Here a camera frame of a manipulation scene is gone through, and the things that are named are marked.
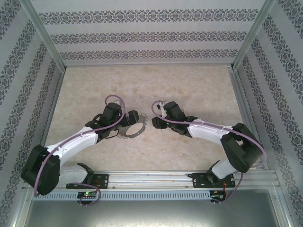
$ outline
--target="patterned wallpaper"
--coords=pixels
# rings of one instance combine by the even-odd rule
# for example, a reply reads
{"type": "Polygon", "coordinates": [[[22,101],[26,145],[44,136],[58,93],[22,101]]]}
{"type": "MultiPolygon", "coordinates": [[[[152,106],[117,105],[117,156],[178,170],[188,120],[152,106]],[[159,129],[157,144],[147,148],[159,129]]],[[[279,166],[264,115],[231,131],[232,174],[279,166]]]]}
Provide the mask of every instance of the patterned wallpaper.
{"type": "Polygon", "coordinates": [[[303,226],[303,7],[277,1],[238,74],[268,164],[279,176],[295,226],[303,226]]]}
{"type": "Polygon", "coordinates": [[[263,2],[32,1],[67,66],[232,63],[263,2]]]}
{"type": "Polygon", "coordinates": [[[42,142],[64,72],[17,0],[0,0],[0,227],[18,200],[28,152],[42,142]]]}

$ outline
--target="marble floor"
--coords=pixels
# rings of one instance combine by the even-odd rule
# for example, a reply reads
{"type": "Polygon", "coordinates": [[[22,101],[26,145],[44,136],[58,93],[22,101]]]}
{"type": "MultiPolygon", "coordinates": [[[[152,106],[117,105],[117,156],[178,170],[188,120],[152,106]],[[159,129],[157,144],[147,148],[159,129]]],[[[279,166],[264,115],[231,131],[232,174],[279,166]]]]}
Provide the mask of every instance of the marble floor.
{"type": "Polygon", "coordinates": [[[208,122],[242,122],[226,66],[67,68],[46,145],[71,136],[102,113],[110,94],[121,96],[127,111],[147,115],[146,130],[134,139],[102,140],[65,165],[83,162],[93,170],[106,171],[207,170],[226,157],[221,145],[155,129],[151,104],[159,99],[175,101],[186,115],[208,122]]]}

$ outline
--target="robotic arm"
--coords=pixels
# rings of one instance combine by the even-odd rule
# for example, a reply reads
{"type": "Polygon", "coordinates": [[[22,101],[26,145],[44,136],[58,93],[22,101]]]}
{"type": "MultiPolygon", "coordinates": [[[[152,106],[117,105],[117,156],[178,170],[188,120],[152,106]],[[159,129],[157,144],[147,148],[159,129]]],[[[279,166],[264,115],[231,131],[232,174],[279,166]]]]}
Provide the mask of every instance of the robotic arm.
{"type": "MultiPolygon", "coordinates": [[[[216,162],[207,171],[207,179],[213,185],[221,183],[226,176],[237,171],[241,173],[247,172],[262,155],[262,151],[248,139],[223,130],[220,125],[211,124],[214,127],[209,126],[209,124],[203,125],[203,121],[197,117],[186,117],[175,102],[159,103],[157,107],[162,112],[162,118],[176,122],[188,122],[188,124],[170,123],[159,117],[154,117],[152,124],[156,129],[171,128],[180,135],[203,138],[222,144],[227,159],[216,162]],[[201,124],[191,124],[193,121],[201,122],[201,124]]],[[[235,126],[224,126],[224,128],[240,132],[256,140],[249,129],[242,123],[238,123],[235,126]]]]}
{"type": "Polygon", "coordinates": [[[59,147],[59,149],[57,149],[47,160],[40,175],[37,191],[41,195],[46,195],[56,186],[65,187],[66,184],[72,182],[92,184],[94,172],[85,164],[78,163],[75,166],[62,165],[83,149],[99,143],[103,139],[107,139],[111,131],[118,131],[120,128],[134,125],[139,120],[138,112],[132,110],[128,112],[128,116],[125,115],[115,126],[100,131],[94,131],[95,129],[114,124],[121,115],[122,109],[120,105],[108,103],[102,114],[100,113],[95,116],[92,121],[86,123],[85,127],[73,136],[48,147],[43,147],[41,145],[35,146],[21,173],[22,179],[34,187],[38,171],[45,158],[60,144],[67,142],[64,146],[59,147]]]}

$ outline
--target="purple cable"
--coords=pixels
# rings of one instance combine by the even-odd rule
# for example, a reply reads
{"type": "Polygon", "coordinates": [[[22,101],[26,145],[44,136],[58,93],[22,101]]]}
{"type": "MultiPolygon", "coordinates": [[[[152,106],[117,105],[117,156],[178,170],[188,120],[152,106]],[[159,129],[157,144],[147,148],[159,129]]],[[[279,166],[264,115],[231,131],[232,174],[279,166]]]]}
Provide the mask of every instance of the purple cable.
{"type": "Polygon", "coordinates": [[[82,186],[91,187],[91,188],[96,189],[96,190],[98,191],[98,193],[99,193],[98,198],[97,198],[96,200],[94,200],[93,202],[91,202],[90,204],[83,204],[83,203],[81,203],[82,198],[83,198],[83,197],[81,197],[80,200],[79,200],[80,206],[85,205],[85,207],[88,207],[88,206],[94,205],[96,202],[98,202],[98,201],[100,200],[100,198],[101,198],[101,191],[100,191],[100,189],[99,189],[98,187],[93,186],[93,185],[90,185],[90,184],[86,184],[86,183],[75,183],[75,182],[74,182],[74,183],[72,183],[72,184],[77,184],[77,185],[82,185],[82,186]]]}
{"type": "Polygon", "coordinates": [[[116,95],[109,95],[109,96],[106,97],[106,99],[105,99],[105,101],[104,101],[106,105],[107,105],[107,100],[108,100],[110,97],[116,97],[116,98],[118,98],[118,99],[121,101],[121,103],[122,103],[122,109],[123,109],[123,110],[122,110],[122,115],[121,115],[120,119],[119,119],[118,121],[116,121],[115,123],[109,125],[109,126],[102,127],[102,128],[98,128],[98,129],[88,130],[88,131],[85,131],[85,132],[83,132],[83,133],[79,133],[79,134],[77,134],[77,135],[74,135],[74,136],[70,137],[69,139],[65,140],[63,143],[59,144],[56,148],[54,148],[54,149],[48,154],[48,156],[46,156],[45,160],[44,160],[43,163],[41,164],[41,167],[40,167],[40,169],[39,169],[39,172],[38,172],[38,174],[37,174],[37,178],[36,178],[36,181],[35,181],[34,196],[38,196],[38,195],[39,195],[39,194],[37,193],[37,189],[38,189],[38,184],[39,184],[39,180],[40,180],[41,173],[42,173],[42,171],[43,171],[44,166],[45,166],[46,163],[47,163],[47,160],[53,155],[54,152],[58,151],[62,146],[64,146],[65,144],[67,144],[68,142],[70,142],[71,140],[73,140],[74,138],[77,138],[77,137],[79,137],[79,136],[85,135],[85,134],[90,133],[90,132],[95,132],[95,131],[100,131],[100,130],[104,130],[104,129],[109,129],[109,128],[111,128],[111,127],[117,125],[120,121],[122,121],[122,119],[123,119],[123,117],[124,117],[124,115],[125,115],[125,112],[126,112],[126,110],[125,110],[125,103],[124,103],[124,101],[123,101],[123,99],[122,99],[121,97],[116,96],[116,95]]]}
{"type": "MultiPolygon", "coordinates": [[[[257,142],[255,141],[254,139],[252,139],[251,137],[241,133],[241,132],[237,132],[235,130],[232,130],[232,129],[228,129],[228,128],[225,128],[225,126],[220,126],[220,125],[216,125],[216,124],[212,124],[212,123],[209,123],[209,122],[177,122],[177,121],[171,121],[171,120],[168,120],[168,119],[165,119],[163,117],[161,117],[160,115],[158,115],[155,110],[154,110],[154,106],[156,103],[163,103],[162,100],[158,100],[158,101],[155,101],[152,105],[151,105],[151,111],[153,112],[153,114],[156,116],[156,117],[159,117],[160,119],[166,121],[166,122],[170,122],[170,123],[174,123],[174,124],[193,124],[193,125],[207,125],[207,126],[211,126],[211,127],[214,127],[214,128],[217,128],[217,129],[221,129],[221,130],[225,130],[225,131],[229,131],[229,132],[232,132],[236,135],[239,135],[239,136],[242,136],[243,138],[246,138],[247,140],[251,141],[252,143],[254,143],[261,151],[262,151],[262,154],[264,156],[264,159],[263,161],[261,162],[261,164],[259,165],[254,165],[252,167],[257,167],[257,166],[262,166],[263,164],[266,163],[266,160],[267,160],[267,154],[265,152],[265,150],[263,149],[263,147],[257,142]]],[[[236,192],[236,190],[238,189],[238,187],[240,186],[240,183],[243,179],[243,173],[241,173],[241,177],[240,177],[240,180],[238,182],[238,184],[236,185],[236,187],[233,189],[233,191],[231,192],[231,194],[223,201],[223,202],[226,202],[228,201],[233,195],[234,193],[236,192]]]]}

